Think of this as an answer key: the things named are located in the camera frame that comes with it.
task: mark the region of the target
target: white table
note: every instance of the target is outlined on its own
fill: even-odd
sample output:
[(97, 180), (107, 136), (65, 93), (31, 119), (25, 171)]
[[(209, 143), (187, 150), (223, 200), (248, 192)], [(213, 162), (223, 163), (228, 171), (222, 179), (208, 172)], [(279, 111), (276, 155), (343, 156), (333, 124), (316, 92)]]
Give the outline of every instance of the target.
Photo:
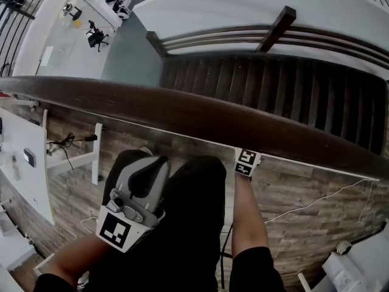
[[(15, 114), (0, 108), (2, 118), (2, 133), (4, 142), (1, 155), (4, 159), (0, 169), (22, 197), (47, 221), (54, 224), (49, 199), (48, 176), (71, 170), (67, 159), (53, 162), (48, 165), (46, 155), (46, 129), (29, 122)], [(98, 159), (102, 124), (97, 123), (95, 128), (97, 141), (94, 141), (93, 152), (69, 158), (73, 168), (92, 163), (92, 183), (98, 183)], [(35, 156), (35, 167), (24, 159), (24, 149)], [(12, 157), (16, 158), (15, 165), (20, 179), (15, 178), (15, 168)]]

